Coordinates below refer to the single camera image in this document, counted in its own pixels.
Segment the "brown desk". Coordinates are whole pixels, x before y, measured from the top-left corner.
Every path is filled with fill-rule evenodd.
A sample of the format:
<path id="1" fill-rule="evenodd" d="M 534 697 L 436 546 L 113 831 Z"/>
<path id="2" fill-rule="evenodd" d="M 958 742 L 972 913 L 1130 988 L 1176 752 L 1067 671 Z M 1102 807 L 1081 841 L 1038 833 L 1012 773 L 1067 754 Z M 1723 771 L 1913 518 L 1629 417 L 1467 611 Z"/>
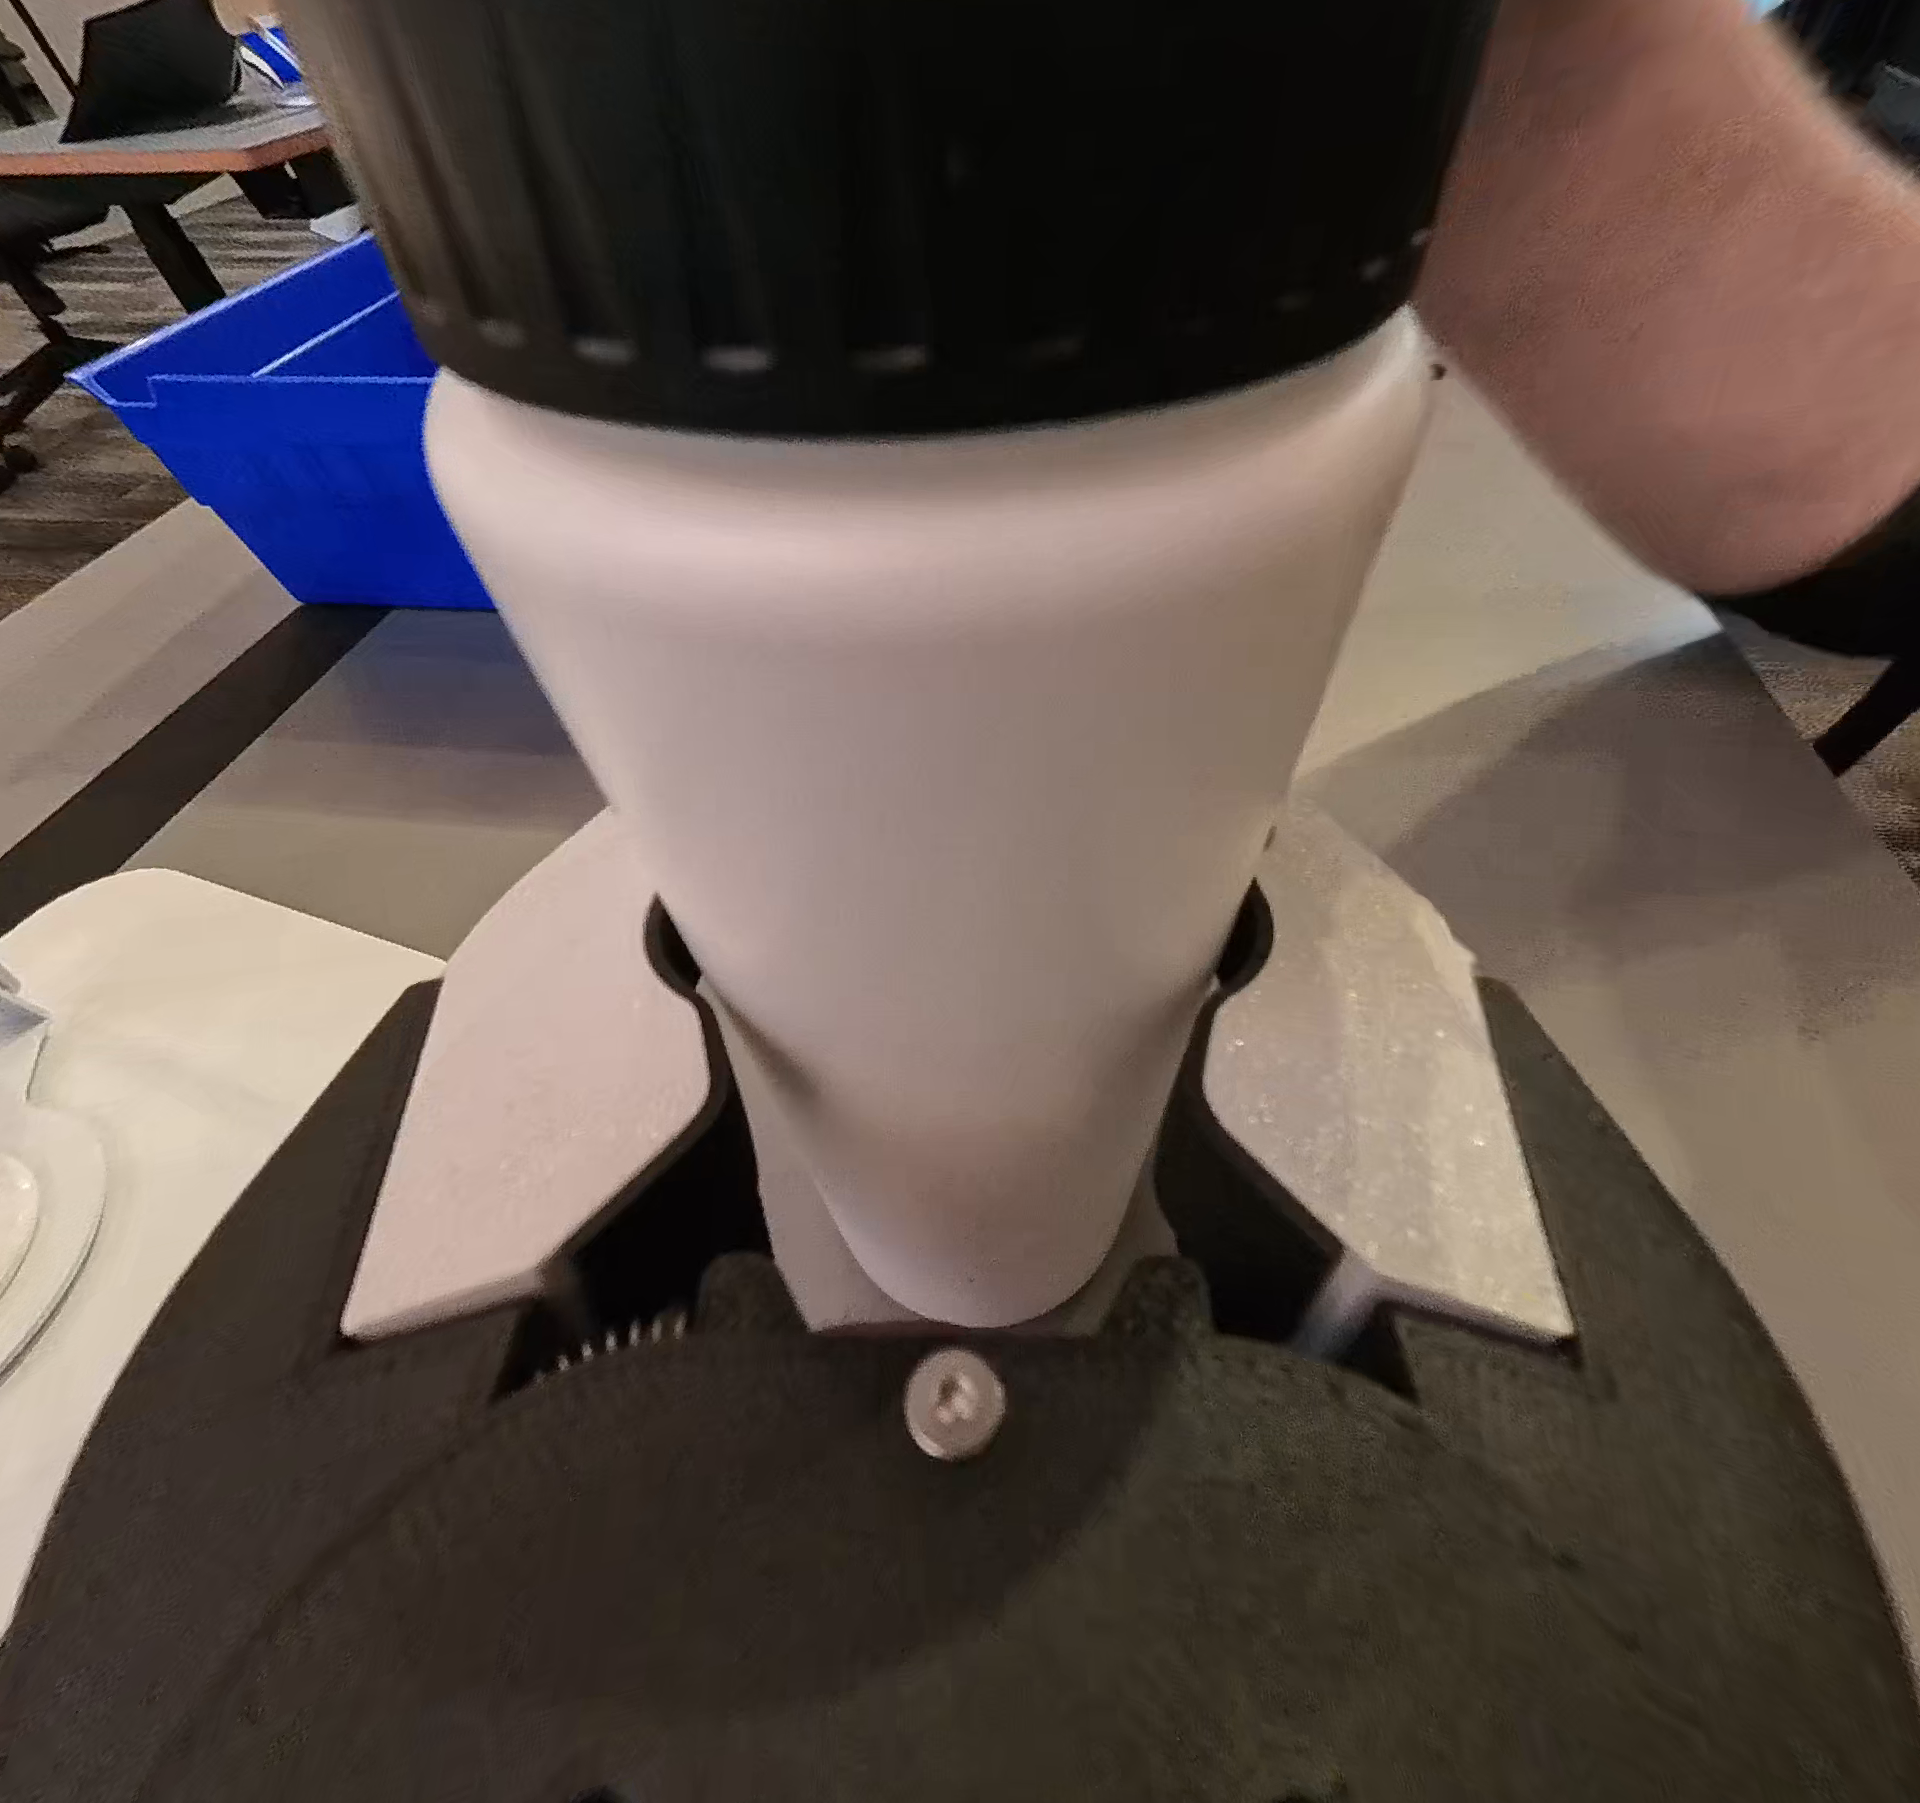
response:
<path id="1" fill-rule="evenodd" d="M 320 110 L 248 95 L 192 126 L 65 140 L 58 121 L 2 134 L 8 187 L 93 191 L 125 212 L 135 238 L 179 306 L 193 314 L 223 298 L 200 247 L 171 213 L 193 189 L 232 177 L 259 215 L 318 221 L 351 204 Z"/>

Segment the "clear round stand foot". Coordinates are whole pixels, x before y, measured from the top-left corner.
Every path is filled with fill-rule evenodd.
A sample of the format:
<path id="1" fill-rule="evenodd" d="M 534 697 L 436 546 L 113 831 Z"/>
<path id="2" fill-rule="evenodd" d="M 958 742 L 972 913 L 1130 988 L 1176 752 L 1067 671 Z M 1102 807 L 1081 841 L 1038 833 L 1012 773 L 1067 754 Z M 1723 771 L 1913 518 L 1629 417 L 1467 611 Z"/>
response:
<path id="1" fill-rule="evenodd" d="M 91 1126 L 35 1099 L 53 1015 L 2 972 L 2 1377 L 33 1350 L 97 1240 L 108 1166 Z"/>

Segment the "black laptop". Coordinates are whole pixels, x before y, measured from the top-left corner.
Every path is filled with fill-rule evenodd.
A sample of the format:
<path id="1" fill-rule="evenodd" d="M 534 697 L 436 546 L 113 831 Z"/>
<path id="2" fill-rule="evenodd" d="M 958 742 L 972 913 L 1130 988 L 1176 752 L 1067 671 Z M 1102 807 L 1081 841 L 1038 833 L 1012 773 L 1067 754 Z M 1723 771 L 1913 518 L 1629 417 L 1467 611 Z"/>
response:
<path id="1" fill-rule="evenodd" d="M 138 0 L 83 21 L 60 141 L 190 129 L 224 110 L 240 87 L 240 45 L 213 0 Z"/>

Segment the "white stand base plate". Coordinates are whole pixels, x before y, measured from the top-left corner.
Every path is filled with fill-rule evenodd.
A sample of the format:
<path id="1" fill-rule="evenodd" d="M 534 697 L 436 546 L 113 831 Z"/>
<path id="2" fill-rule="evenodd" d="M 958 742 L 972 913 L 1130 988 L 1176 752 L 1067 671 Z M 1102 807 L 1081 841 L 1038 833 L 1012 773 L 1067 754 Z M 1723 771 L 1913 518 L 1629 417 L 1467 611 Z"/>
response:
<path id="1" fill-rule="evenodd" d="M 53 1015 L 35 1099 L 86 1119 L 108 1194 L 83 1276 L 2 1385 L 2 1613 L 83 1440 L 218 1222 L 374 1025 L 444 960 L 169 870 L 5 933 Z"/>

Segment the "black tripod leg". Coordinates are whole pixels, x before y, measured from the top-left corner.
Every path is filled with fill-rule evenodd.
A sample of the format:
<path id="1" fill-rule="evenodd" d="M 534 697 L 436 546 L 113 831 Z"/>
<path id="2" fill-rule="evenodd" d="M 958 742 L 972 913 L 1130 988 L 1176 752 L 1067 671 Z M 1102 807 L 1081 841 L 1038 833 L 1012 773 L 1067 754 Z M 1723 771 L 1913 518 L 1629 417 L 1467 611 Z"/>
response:
<path id="1" fill-rule="evenodd" d="M 1896 658 L 1812 744 L 1836 778 L 1883 745 L 1919 715 L 1919 657 Z"/>

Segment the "person's right forearm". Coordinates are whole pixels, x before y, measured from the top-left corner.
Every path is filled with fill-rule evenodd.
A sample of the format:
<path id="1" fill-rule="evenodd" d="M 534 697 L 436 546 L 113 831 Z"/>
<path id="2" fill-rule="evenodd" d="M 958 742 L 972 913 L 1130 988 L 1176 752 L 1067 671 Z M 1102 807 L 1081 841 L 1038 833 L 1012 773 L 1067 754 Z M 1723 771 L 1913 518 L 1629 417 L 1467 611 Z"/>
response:
<path id="1" fill-rule="evenodd" d="M 1742 0 L 1503 0 L 1417 306 L 1641 567 L 1917 657 L 1917 182 Z"/>

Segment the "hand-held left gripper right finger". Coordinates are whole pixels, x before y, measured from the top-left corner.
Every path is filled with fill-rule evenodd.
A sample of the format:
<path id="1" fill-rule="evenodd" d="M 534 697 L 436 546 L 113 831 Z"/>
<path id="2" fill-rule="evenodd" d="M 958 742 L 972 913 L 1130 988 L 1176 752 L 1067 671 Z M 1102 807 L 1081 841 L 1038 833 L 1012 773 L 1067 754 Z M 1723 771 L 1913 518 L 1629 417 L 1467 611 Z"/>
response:
<path id="1" fill-rule="evenodd" d="M 1476 958 L 1316 807 L 1268 835 L 1152 1191 L 1222 1336 L 1345 1361 L 1393 1310 L 1573 1339 Z"/>

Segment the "white plastic bottle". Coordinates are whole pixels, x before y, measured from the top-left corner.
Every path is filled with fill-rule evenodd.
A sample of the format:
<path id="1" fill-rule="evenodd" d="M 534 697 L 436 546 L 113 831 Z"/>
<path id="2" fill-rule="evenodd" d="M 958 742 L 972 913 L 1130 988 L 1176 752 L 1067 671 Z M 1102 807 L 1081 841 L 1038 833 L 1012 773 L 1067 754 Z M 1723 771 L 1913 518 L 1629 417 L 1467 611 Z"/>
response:
<path id="1" fill-rule="evenodd" d="M 1085 424 L 766 442 L 450 370 L 424 454 L 720 1019 L 769 1218 L 1004 1329 L 1120 1237 L 1427 422 L 1410 309 Z"/>

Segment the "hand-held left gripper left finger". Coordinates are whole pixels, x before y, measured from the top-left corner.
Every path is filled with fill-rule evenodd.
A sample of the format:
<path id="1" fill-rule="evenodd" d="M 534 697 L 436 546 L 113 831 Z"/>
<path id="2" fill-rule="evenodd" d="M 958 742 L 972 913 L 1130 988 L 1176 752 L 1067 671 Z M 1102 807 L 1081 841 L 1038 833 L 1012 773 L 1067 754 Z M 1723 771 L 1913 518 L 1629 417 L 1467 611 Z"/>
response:
<path id="1" fill-rule="evenodd" d="M 515 1310 L 560 1350 L 772 1248 L 746 1116 L 657 879 L 612 811 L 444 965 L 344 1336 Z"/>

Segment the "black bottle lid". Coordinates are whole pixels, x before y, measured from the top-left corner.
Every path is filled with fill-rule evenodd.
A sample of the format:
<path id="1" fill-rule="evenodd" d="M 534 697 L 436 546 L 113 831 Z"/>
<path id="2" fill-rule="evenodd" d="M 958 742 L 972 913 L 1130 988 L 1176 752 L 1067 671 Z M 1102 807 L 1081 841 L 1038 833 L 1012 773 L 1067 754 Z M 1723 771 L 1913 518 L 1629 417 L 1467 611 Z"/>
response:
<path id="1" fill-rule="evenodd" d="M 1205 398 L 1411 300 L 1500 0 L 276 0 L 429 356 L 918 439 Z"/>

